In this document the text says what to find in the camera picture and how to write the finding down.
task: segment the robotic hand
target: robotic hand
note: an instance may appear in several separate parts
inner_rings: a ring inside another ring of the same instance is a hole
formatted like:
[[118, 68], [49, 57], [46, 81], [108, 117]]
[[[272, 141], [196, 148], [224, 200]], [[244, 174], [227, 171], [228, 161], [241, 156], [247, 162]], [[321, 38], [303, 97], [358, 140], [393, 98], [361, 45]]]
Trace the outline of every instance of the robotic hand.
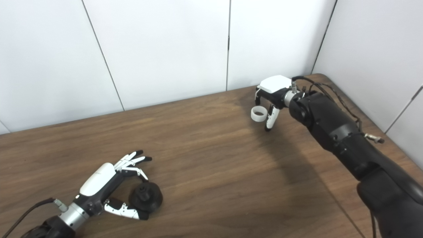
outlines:
[[[147, 220], [150, 213], [157, 210], [163, 201], [160, 188], [148, 181], [145, 173], [135, 165], [151, 161], [151, 157], [141, 156], [142, 150], [125, 155], [116, 164], [103, 164], [80, 188], [69, 207], [60, 201], [63, 211], [60, 215], [47, 219], [41, 226], [25, 233], [23, 238], [72, 238], [75, 231], [91, 216], [103, 211], [128, 218]], [[125, 177], [138, 176], [142, 183], [130, 196], [130, 206], [109, 196], [124, 181]]]
[[[305, 88], [298, 91], [296, 80], [306, 80], [323, 93]], [[344, 113], [321, 86], [329, 87], [357, 121]], [[261, 97], [272, 103], [264, 118], [266, 131], [273, 127], [279, 111], [288, 108], [322, 148], [332, 152], [359, 181], [358, 195], [377, 219], [383, 238], [423, 237], [422, 186], [369, 143], [367, 139], [379, 143], [383, 139], [362, 132], [360, 119], [332, 87], [303, 76], [289, 79], [277, 75], [257, 86], [256, 105], [260, 105]]]

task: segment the black fingertip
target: black fingertip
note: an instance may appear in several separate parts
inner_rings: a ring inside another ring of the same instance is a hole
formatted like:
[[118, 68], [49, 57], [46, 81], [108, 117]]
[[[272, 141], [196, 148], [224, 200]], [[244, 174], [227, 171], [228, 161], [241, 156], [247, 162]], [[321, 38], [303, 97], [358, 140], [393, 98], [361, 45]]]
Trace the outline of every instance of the black fingertip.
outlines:
[[144, 153], [144, 151], [143, 151], [142, 149], [137, 150], [137, 151], [135, 151], [135, 152], [136, 152], [135, 156], [139, 156], [139, 155], [141, 155], [142, 153]]

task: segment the white robotic hand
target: white robotic hand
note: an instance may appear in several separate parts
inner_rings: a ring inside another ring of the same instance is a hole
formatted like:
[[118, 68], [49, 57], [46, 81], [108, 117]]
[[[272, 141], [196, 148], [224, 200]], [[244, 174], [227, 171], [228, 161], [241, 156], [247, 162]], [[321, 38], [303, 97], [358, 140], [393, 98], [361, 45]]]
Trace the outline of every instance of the white robotic hand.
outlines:
[[123, 173], [125, 176], [139, 176], [143, 182], [148, 182], [147, 175], [140, 169], [134, 167], [135, 165], [144, 162], [144, 161], [151, 161], [151, 157], [138, 157], [143, 153], [142, 150], [134, 151], [131, 154], [125, 155], [121, 158], [115, 165], [113, 166], [115, 171], [118, 173]]
[[[59, 218], [73, 230], [78, 229], [89, 217], [103, 211], [134, 219], [147, 220], [162, 204], [163, 197], [159, 187], [150, 183], [146, 174], [135, 165], [151, 161], [151, 157], [141, 156], [142, 150], [125, 155], [114, 165], [104, 163], [82, 185], [79, 194], [68, 210]], [[132, 192], [131, 204], [110, 198], [110, 195], [125, 180], [125, 177], [138, 176], [142, 183]]]

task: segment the cable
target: cable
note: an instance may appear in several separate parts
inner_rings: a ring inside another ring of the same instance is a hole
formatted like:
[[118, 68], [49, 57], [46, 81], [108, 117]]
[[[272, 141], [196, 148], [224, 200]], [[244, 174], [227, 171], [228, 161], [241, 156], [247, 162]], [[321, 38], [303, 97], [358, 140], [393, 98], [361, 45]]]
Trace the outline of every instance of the cable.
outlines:
[[313, 86], [316, 86], [317, 88], [319, 88], [320, 89], [320, 91], [323, 93], [323, 94], [325, 94], [332, 102], [335, 102], [335, 100], [329, 95], [329, 93], [324, 89], [324, 88], [322, 88], [322, 86], [326, 86], [326, 87], [328, 87], [335, 95], [336, 95], [336, 97], [338, 98], [338, 100], [339, 100], [339, 102], [341, 103], [341, 105], [347, 110], [347, 112], [352, 116], [352, 117], [354, 117], [355, 119], [356, 119], [356, 123], [358, 124], [358, 130], [360, 131], [360, 132], [363, 132], [363, 130], [362, 130], [362, 121], [361, 121], [361, 119], [358, 117], [358, 116], [356, 116], [349, 108], [348, 108], [348, 106], [346, 105], [346, 103], [344, 102], [344, 100], [339, 96], [339, 94], [338, 94], [338, 92], [332, 87], [332, 86], [330, 86], [330, 85], [328, 85], [328, 84], [325, 84], [325, 83], [317, 83], [317, 82], [314, 82], [313, 80], [311, 80], [311, 79], [309, 79], [309, 78], [307, 78], [307, 77], [304, 77], [304, 76], [296, 76], [296, 77], [293, 77], [292, 78], [292, 81], [296, 81], [296, 80], [298, 80], [298, 79], [301, 79], [301, 80], [305, 80], [305, 81], [307, 81], [307, 82], [310, 82], [311, 83], [311, 85], [310, 85], [310, 88], [308, 89], [308, 91], [310, 92], [311, 91], [311, 88], [313, 87]]
[[316, 83], [316, 84], [319, 84], [319, 85], [323, 85], [323, 86], [326, 86], [326, 87], [328, 87], [328, 88], [330, 88], [330, 90], [332, 90], [332, 92], [336, 95], [336, 97], [338, 98], [338, 100], [339, 100], [339, 102], [341, 103], [341, 105], [345, 108], [345, 110], [347, 110], [347, 112], [352, 116], [352, 117], [354, 117], [355, 119], [356, 119], [356, 123], [358, 124], [358, 130], [360, 131], [360, 132], [362, 132], [363, 130], [362, 130], [362, 121], [361, 121], [361, 119], [357, 116], [357, 115], [355, 115], [349, 108], [348, 108], [348, 106], [346, 105], [346, 103], [344, 102], [344, 100], [341, 98], [341, 96], [339, 96], [339, 94], [338, 94], [338, 92], [332, 87], [332, 86], [330, 86], [330, 85], [328, 85], [328, 84], [325, 84], [325, 83]]
[[13, 224], [13, 226], [6, 232], [6, 234], [4, 234], [2, 236], [2, 238], [6, 238], [15, 228], [17, 225], [19, 225], [19, 223], [21, 223], [21, 221], [35, 208], [42, 206], [44, 204], [47, 203], [52, 203], [54, 202], [56, 199], [54, 198], [48, 198], [46, 200], [42, 200], [41, 202], [36, 203], [34, 206], [32, 206], [30, 209], [28, 209], [21, 217], [19, 217], [19, 219], [15, 222], [15, 224]]
[[304, 77], [304, 76], [296, 76], [296, 77], [293, 77], [292, 78], [292, 81], [296, 81], [296, 80], [298, 80], [298, 79], [301, 79], [301, 80], [305, 80], [305, 81], [307, 81], [307, 82], [310, 82], [311, 83], [311, 86], [313, 86], [313, 85], [315, 85], [317, 88], [319, 88], [320, 89], [320, 91], [322, 91], [332, 102], [335, 102], [335, 100], [329, 95], [329, 93], [324, 89], [324, 88], [322, 88], [320, 85], [317, 85], [316, 84], [316, 82], [314, 82], [313, 80], [311, 80], [311, 79], [309, 79], [309, 78], [307, 78], [307, 77]]
[[373, 230], [373, 238], [376, 238], [376, 221], [373, 216], [373, 212], [370, 212], [370, 218], [371, 218], [371, 228]]

